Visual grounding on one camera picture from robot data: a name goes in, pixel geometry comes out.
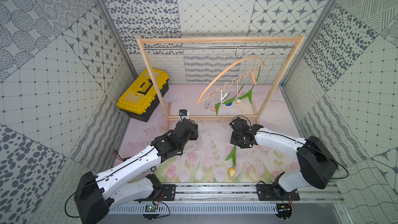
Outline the yellow tulip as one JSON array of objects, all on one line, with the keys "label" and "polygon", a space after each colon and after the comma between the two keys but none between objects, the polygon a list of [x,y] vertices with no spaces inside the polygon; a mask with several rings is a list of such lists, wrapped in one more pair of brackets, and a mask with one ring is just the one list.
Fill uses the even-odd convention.
[{"label": "yellow tulip", "polygon": [[232,151],[226,158],[226,161],[232,161],[232,166],[229,169],[229,176],[234,177],[236,174],[236,146],[233,147]]}]

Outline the pink tulip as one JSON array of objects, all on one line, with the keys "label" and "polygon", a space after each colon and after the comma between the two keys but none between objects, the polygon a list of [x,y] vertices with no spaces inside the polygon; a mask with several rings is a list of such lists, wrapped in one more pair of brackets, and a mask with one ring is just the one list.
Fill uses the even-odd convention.
[{"label": "pink tulip", "polygon": [[227,99],[228,96],[229,96],[229,94],[227,94],[227,93],[225,93],[224,95],[221,95],[221,97],[220,97],[220,102],[219,102],[219,103],[216,103],[214,106],[212,106],[212,107],[210,108],[210,110],[211,110],[212,112],[216,113],[217,116],[218,116],[218,113],[219,113],[219,109],[220,109],[221,104],[224,103],[224,102],[226,101],[226,99]]}]

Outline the wooden clothes hanger with clips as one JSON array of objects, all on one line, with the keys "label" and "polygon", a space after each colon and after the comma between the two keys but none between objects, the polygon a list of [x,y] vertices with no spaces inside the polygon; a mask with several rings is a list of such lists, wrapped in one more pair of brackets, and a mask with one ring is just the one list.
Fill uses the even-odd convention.
[{"label": "wooden clothes hanger with clips", "polygon": [[229,73],[230,70],[232,70],[233,68],[235,68],[236,66],[240,65],[241,63],[245,64],[246,61],[251,61],[253,68],[249,69],[249,70],[253,70],[256,66],[261,66],[262,67],[262,71],[267,67],[267,64],[265,63],[265,61],[261,58],[258,57],[246,57],[246,58],[242,58],[242,59],[238,59],[238,56],[235,57],[235,62],[232,63],[229,67],[227,67],[226,69],[224,69],[219,75],[217,75],[210,83],[209,85],[205,88],[205,90],[202,92],[202,94],[200,95],[197,103],[200,104],[202,102],[205,103],[205,109],[209,109],[210,104],[211,104],[211,98],[213,96],[216,95],[224,95],[224,92],[232,87],[235,86],[236,87],[236,93],[237,91],[240,89],[240,87],[245,83],[248,83],[250,78],[247,77],[245,79],[240,80],[239,78],[241,77],[241,74],[245,74],[247,71],[243,71],[241,74],[236,75],[235,77],[233,77],[231,80],[226,80],[224,79],[223,82],[224,84],[222,85],[221,83],[219,83],[218,81],[225,77],[227,75],[227,73]]}]

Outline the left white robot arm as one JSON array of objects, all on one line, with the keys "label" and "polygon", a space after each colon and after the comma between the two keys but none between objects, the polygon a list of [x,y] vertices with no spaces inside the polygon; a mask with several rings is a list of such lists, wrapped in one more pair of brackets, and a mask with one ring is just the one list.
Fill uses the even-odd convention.
[{"label": "left white robot arm", "polygon": [[163,185],[155,174],[148,174],[136,183],[131,181],[166,160],[182,155],[187,142],[198,137],[198,125],[193,120],[182,119],[173,130],[156,137],[125,162],[98,174],[91,171],[84,174],[70,196],[76,204],[77,218],[83,224],[97,224],[120,205],[159,199]]}]

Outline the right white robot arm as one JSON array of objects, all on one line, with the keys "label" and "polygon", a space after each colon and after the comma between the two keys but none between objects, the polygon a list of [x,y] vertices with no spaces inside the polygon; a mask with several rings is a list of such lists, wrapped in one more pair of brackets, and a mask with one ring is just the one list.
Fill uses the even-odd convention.
[{"label": "right white robot arm", "polygon": [[298,169],[276,176],[271,187],[273,193],[286,195],[307,186],[324,189],[329,181],[344,179],[349,175],[348,170],[315,136],[294,138],[259,124],[250,126],[243,116],[236,116],[229,126],[233,130],[232,145],[239,148],[269,147],[297,160]]}]

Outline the blue tulip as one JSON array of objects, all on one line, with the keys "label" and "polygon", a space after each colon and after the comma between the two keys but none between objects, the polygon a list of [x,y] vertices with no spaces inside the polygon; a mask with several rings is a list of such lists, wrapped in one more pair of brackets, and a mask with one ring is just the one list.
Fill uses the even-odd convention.
[{"label": "blue tulip", "polygon": [[232,98],[230,98],[230,99],[224,101],[223,104],[226,105],[226,106],[231,106],[232,103],[235,102],[235,101],[236,101],[238,104],[241,103],[241,98],[240,98],[239,96],[240,96],[240,93],[241,93],[241,91],[242,91],[244,85],[245,85],[245,83],[240,87],[240,89],[237,91],[237,94],[236,94],[234,97],[232,97]]}]

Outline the white tulip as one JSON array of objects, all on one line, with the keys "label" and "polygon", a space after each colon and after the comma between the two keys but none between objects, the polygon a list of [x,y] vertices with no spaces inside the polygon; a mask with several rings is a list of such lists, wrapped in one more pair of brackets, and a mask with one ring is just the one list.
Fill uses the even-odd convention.
[{"label": "white tulip", "polygon": [[240,96],[240,92],[243,89],[245,83],[241,86],[241,88],[238,90],[238,93],[237,93],[237,96],[238,96],[237,103],[241,103],[242,100],[246,99],[246,98],[249,100],[250,103],[252,103],[252,91],[254,89],[254,86],[258,83],[261,71],[262,71],[262,67],[256,66],[253,70],[248,70],[245,74],[241,74],[241,77],[239,79],[242,80],[242,79],[249,77],[252,82],[252,87],[251,87],[251,89],[248,90],[247,93]]}]

